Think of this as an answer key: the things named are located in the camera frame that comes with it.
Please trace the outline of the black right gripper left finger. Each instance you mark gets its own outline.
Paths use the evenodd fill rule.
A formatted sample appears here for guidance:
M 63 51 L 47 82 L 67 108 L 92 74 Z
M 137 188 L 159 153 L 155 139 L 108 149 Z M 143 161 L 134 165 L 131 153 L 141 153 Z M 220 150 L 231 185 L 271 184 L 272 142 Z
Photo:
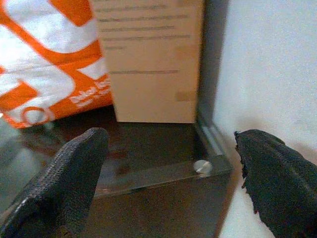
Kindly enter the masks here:
M 78 238 L 108 153 L 108 132 L 92 127 L 63 145 L 0 217 L 2 238 Z

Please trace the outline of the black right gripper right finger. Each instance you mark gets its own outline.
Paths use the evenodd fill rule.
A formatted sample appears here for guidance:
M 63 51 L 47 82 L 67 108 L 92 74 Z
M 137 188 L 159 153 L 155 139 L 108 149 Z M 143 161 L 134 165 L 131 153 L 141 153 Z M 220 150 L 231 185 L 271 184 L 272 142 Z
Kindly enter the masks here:
M 234 133 L 242 187 L 254 213 L 276 238 L 317 236 L 317 167 L 278 137 L 258 129 Z

